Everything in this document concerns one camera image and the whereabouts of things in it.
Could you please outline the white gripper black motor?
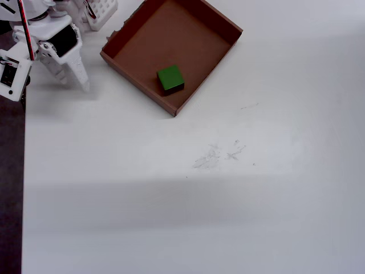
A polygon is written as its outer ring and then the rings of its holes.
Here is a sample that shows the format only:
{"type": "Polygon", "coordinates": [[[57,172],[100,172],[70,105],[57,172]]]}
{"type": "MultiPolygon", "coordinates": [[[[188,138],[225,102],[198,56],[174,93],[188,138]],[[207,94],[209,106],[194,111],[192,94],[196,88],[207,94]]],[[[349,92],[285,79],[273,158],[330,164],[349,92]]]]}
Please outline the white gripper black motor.
{"type": "Polygon", "coordinates": [[[45,15],[33,18],[25,26],[13,27],[16,44],[11,53],[18,59],[40,61],[61,84],[67,84],[62,65],[66,65],[84,92],[90,81],[80,56],[82,45],[79,29],[69,15],[45,15]]]}

